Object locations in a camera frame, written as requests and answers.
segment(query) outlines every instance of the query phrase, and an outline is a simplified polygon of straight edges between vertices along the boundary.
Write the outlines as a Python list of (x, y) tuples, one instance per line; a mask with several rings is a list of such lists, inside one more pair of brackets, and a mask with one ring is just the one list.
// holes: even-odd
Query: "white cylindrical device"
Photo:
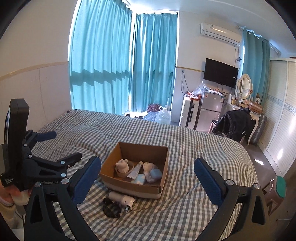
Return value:
[(137, 201), (133, 197), (130, 197), (127, 195), (121, 195), (116, 192), (110, 192), (108, 197), (112, 201), (118, 202), (123, 206), (129, 206), (131, 210), (135, 207), (137, 203)]

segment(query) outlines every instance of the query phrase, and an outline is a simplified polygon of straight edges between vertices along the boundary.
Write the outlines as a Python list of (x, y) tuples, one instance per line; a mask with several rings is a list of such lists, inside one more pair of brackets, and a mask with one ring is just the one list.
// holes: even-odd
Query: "gray suitcase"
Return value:
[(265, 127), (266, 121), (267, 121), (267, 116), (264, 114), (261, 114), (259, 117), (259, 123), (258, 123), (257, 129), (255, 130), (254, 134), (251, 137), (251, 140), (250, 140), (251, 144), (255, 145), (258, 143), (262, 135), (263, 129)]

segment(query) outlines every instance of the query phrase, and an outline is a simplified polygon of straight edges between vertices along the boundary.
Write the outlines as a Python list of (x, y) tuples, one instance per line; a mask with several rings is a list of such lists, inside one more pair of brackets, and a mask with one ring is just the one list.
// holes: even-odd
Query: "blue cloth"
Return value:
[(132, 180), (131, 183), (143, 185), (146, 181), (144, 174), (138, 174), (135, 180)]
[(70, 45), (73, 109), (128, 111), (131, 14), (120, 0), (82, 0)]
[(253, 84), (253, 97), (259, 93), (264, 105), (269, 87), (270, 49), (269, 41), (244, 30), (243, 74), (248, 74)]
[(143, 112), (149, 104), (171, 104), (175, 80), (177, 14), (136, 16), (133, 36), (131, 109)]
[(150, 176), (151, 176), (153, 179), (155, 179), (155, 180), (159, 180), (159, 179), (162, 178), (163, 173), (162, 173), (161, 170), (159, 170), (159, 169), (152, 169), (152, 170), (150, 171)]

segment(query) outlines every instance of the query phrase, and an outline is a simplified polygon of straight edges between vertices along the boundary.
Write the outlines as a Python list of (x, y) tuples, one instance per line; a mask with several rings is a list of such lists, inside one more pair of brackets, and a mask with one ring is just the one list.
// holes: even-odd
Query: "green stool top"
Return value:
[(281, 198), (286, 196), (286, 181), (281, 176), (276, 177), (276, 192)]

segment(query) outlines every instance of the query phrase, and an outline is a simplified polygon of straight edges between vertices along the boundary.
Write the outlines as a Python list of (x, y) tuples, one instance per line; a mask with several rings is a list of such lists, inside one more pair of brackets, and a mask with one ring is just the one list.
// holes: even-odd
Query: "gray checkered bedsheet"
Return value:
[[(101, 203), (109, 190), (98, 176), (78, 209), (100, 240), (195, 240), (217, 210), (194, 174), (193, 162), (198, 157), (203, 157), (224, 179), (232, 179), (238, 185), (258, 182), (245, 149), (228, 138), (85, 110), (65, 113), (40, 132), (53, 130), (57, 137), (38, 143), (32, 152), (53, 161), (81, 152), (82, 160), (68, 169), (69, 177), (92, 155), (100, 157), (103, 163), (117, 142), (169, 149), (168, 175), (161, 198), (137, 198), (135, 210), (119, 219), (107, 218), (102, 211)], [(65, 234), (74, 238), (58, 203), (54, 205)], [(229, 235), (238, 206), (222, 237)]]

